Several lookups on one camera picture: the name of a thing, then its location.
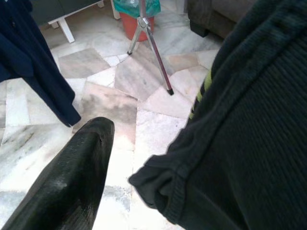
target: sofa cushion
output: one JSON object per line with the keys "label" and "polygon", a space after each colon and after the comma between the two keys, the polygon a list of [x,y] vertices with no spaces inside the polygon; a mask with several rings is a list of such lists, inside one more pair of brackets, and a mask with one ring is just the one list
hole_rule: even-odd
{"label": "sofa cushion", "polygon": [[256,0],[212,0],[212,8],[230,20],[238,22],[255,2]]}

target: red bucket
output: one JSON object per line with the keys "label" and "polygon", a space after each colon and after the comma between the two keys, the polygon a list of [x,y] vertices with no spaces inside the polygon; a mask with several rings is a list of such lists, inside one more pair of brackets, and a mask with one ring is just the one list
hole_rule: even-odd
{"label": "red bucket", "polygon": [[[129,38],[130,40],[133,39],[136,27],[138,25],[138,21],[137,19],[125,14],[125,13],[119,13],[121,20],[123,22],[123,26],[124,26],[124,30],[126,32],[126,36],[127,38]],[[154,17],[150,17],[149,19],[149,23],[150,23],[150,28],[152,31],[154,31]],[[147,40],[147,36],[146,34],[142,31],[140,34],[140,38],[139,38],[139,42],[143,42]]]}

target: tripod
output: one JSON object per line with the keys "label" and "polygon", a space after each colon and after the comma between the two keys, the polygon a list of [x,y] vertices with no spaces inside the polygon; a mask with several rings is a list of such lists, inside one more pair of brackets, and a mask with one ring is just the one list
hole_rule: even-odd
{"label": "tripod", "polygon": [[170,95],[173,95],[174,91],[172,89],[171,83],[169,82],[166,70],[165,70],[164,65],[163,65],[163,61],[162,61],[161,56],[159,54],[157,45],[154,41],[154,38],[153,38],[154,36],[153,36],[152,31],[151,31],[149,21],[146,18],[146,2],[145,2],[145,0],[140,0],[140,17],[138,17],[138,26],[137,26],[135,34],[133,36],[130,48],[127,52],[128,55],[132,54],[132,52],[135,48],[135,45],[136,45],[137,41],[139,40],[139,36],[140,36],[142,31],[144,31],[146,33],[149,44],[150,44],[153,52],[155,53],[155,55],[157,57],[161,75],[164,76],[164,79],[165,79],[165,82],[166,82],[167,92]]}

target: white chair leg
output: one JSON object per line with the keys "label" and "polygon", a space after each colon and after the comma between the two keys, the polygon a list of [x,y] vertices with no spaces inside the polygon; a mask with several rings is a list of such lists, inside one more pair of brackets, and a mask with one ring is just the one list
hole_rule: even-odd
{"label": "white chair leg", "polygon": [[111,4],[112,4],[112,10],[113,10],[114,18],[115,18],[116,20],[120,19],[119,12],[118,12],[117,10],[115,10],[115,6],[114,6],[113,0],[111,0]]}
{"label": "white chair leg", "polygon": [[98,6],[99,8],[103,8],[103,7],[105,6],[104,1],[98,2],[98,3],[97,3],[97,6]]}
{"label": "white chair leg", "polygon": [[55,22],[55,23],[51,23],[51,26],[52,26],[53,29],[56,29],[56,28],[59,27],[59,24],[58,24],[58,22]]}
{"label": "white chair leg", "polygon": [[70,28],[67,25],[67,22],[65,20],[65,18],[61,18],[59,20],[59,25],[62,28],[63,33],[65,34],[67,40],[69,41],[69,43],[72,43],[75,41],[75,39],[73,38],[73,35],[71,33]]}

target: tripod rubber foot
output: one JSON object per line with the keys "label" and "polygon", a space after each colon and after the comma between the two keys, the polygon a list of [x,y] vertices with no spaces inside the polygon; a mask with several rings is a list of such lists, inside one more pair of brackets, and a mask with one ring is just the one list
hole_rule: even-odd
{"label": "tripod rubber foot", "polygon": [[169,93],[169,95],[174,95],[173,89],[167,90],[167,92]]}

